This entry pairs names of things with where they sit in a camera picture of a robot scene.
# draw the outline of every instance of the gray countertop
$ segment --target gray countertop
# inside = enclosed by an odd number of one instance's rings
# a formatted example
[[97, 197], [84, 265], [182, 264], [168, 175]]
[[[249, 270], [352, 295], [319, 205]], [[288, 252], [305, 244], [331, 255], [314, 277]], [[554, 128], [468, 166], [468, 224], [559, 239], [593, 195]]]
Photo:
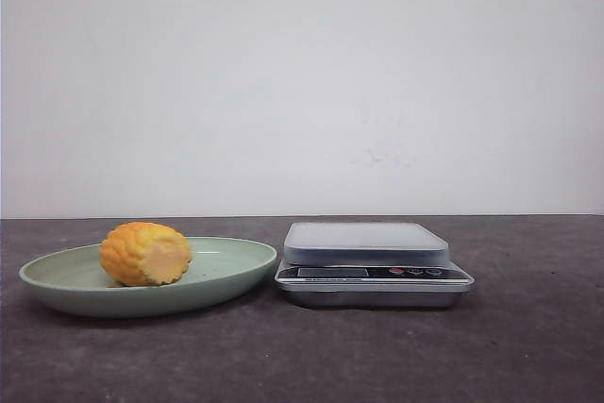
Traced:
[[[268, 243], [310, 217], [155, 219]], [[604, 217], [388, 216], [451, 245], [477, 284], [449, 310], [310, 310], [272, 274], [226, 303], [103, 320], [52, 311], [17, 273], [125, 219], [2, 222], [3, 402], [599, 402]]]

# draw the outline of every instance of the oval plate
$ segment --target oval plate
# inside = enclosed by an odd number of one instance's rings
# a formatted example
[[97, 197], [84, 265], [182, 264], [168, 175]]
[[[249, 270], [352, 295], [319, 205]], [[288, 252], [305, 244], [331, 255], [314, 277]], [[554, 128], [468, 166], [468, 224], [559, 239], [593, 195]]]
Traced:
[[243, 294], [275, 262], [270, 245], [235, 238], [193, 237], [193, 260], [181, 280], [159, 287], [124, 287], [99, 263], [100, 244], [30, 261], [19, 271], [33, 296], [58, 311], [127, 318], [190, 311]]

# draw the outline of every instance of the scale platform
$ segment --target scale platform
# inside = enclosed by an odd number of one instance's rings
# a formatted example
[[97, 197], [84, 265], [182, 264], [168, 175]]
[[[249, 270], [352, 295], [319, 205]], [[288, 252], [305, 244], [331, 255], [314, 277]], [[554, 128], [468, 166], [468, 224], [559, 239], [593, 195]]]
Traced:
[[474, 279], [411, 223], [296, 223], [275, 281], [310, 307], [450, 307]]

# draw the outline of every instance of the black control panel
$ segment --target black control panel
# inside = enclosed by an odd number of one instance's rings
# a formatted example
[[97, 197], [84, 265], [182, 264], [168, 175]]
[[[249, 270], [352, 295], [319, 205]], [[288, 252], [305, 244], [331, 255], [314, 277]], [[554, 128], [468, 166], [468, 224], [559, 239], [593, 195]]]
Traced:
[[308, 267], [296, 266], [282, 270], [277, 278], [401, 278], [401, 279], [421, 279], [421, 280], [450, 280], [467, 279], [467, 276], [453, 269], [444, 268], [421, 268], [407, 266], [393, 267]]

